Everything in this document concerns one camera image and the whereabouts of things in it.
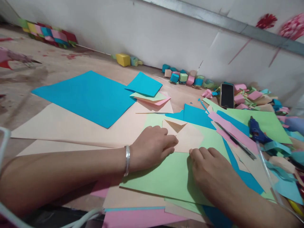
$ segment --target wire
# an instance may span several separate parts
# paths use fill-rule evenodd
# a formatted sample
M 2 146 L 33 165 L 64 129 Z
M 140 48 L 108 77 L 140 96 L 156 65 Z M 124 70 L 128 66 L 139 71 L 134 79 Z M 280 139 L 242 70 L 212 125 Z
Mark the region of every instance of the wire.
M 10 139 L 10 130 L 4 127 L 0 127 L 0 131 L 4 132 L 4 137 L 0 146 L 0 167 L 4 158 L 4 152 L 7 147 L 7 143 Z M 81 217 L 81 219 L 72 222 L 68 225 L 65 225 L 61 228 L 80 228 L 86 221 L 97 218 L 100 214 L 104 214 L 103 208 L 95 208 Z M 19 228 L 34 228 L 24 221 L 19 219 L 16 215 L 14 215 L 9 209 L 7 209 L 1 202 L 0 202 L 0 214 L 3 215 L 9 222 Z

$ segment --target work surface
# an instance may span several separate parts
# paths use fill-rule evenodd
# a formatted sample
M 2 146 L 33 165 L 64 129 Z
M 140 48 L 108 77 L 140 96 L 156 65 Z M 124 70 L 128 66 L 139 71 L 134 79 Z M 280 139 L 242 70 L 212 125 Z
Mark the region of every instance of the work surface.
M 0 69 L 0 90 L 6 94 L 6 100 L 1 103 L 0 125 L 14 130 L 30 118 L 43 110 L 50 102 L 31 94 L 37 87 L 52 85 L 64 81 L 87 71 L 95 71 L 105 77 L 128 85 L 142 71 L 146 75 L 163 84 L 160 91 L 166 91 L 171 96 L 171 104 L 174 112 L 183 109 L 184 104 L 192 103 L 192 106 L 201 108 L 198 98 L 204 91 L 194 89 L 186 85 L 173 85 L 163 78 L 161 70 L 147 67 L 122 67 L 109 55 L 89 51 L 85 48 L 71 48 L 68 50 L 53 47 L 51 45 L 32 40 L 13 27 L 0 28 L 0 34 L 9 37 L 24 36 L 25 39 L 2 42 L 1 46 L 31 55 L 33 59 L 42 62 L 35 64 L 34 68 L 27 68 L 22 64 L 16 64 L 16 69 Z M 12 157 L 33 143 L 34 140 L 12 138 L 6 151 L 6 157 Z M 103 199 L 90 195 L 94 184 L 78 189 L 54 202 L 56 205 L 89 211 L 100 207 Z M 174 227 L 204 227 L 206 224 L 188 220 L 171 224 Z

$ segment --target phone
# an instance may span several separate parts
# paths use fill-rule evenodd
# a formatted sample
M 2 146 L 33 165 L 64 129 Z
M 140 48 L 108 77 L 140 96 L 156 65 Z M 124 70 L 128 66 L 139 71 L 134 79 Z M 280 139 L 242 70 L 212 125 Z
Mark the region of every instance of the phone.
M 234 86 L 230 84 L 221 84 L 221 93 L 219 105 L 223 108 L 234 108 Z

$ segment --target white wall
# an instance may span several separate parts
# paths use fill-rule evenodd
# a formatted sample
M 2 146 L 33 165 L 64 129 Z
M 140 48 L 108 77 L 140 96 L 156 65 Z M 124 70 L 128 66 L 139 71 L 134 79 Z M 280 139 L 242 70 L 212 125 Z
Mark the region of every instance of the white wall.
M 257 81 L 293 105 L 304 89 L 304 58 L 251 41 L 228 62 L 248 38 L 140 0 L 7 0 L 20 17 L 44 22 L 76 34 L 79 44 L 109 54 L 125 52 L 146 65 L 166 63 L 179 70 L 198 69 L 217 81 Z M 185 0 L 188 3 L 255 25 L 265 13 L 279 21 L 304 12 L 303 0 Z

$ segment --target silver bracelet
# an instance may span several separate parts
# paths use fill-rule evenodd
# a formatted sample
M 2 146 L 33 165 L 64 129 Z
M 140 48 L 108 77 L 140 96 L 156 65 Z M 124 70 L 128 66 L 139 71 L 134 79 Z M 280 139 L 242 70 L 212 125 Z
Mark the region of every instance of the silver bracelet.
M 127 176 L 129 174 L 129 163 L 130 163 L 130 146 L 126 145 L 126 172 L 124 173 L 124 176 Z

